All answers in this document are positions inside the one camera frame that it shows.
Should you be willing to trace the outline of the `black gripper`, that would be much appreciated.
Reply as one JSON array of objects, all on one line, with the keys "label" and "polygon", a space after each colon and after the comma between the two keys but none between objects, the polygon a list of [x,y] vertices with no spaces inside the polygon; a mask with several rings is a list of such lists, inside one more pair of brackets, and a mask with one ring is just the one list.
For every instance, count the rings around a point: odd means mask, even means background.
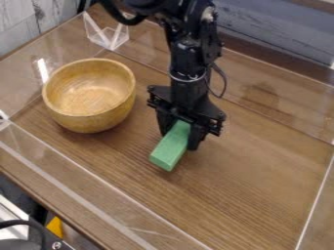
[{"label": "black gripper", "polygon": [[148,105],[157,111],[160,131],[166,135],[181,119],[192,124],[189,150],[197,150],[206,134],[221,135],[225,112],[209,98],[206,78],[194,82],[173,80],[170,86],[150,85]]}]

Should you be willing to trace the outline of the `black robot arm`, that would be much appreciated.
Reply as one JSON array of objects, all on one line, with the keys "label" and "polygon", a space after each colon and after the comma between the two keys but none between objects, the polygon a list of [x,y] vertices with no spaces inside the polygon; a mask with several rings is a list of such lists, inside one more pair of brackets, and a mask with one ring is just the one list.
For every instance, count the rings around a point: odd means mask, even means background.
[{"label": "black robot arm", "polygon": [[212,73],[221,72],[222,57],[218,12],[213,0],[124,0],[136,15],[124,15],[116,0],[99,0],[106,12],[122,24],[134,26],[154,17],[165,29],[172,61],[172,84],[148,87],[148,105],[156,109],[160,130],[168,134],[180,120],[192,126],[188,149],[196,150],[206,136],[218,136],[225,112],[210,100]]}]

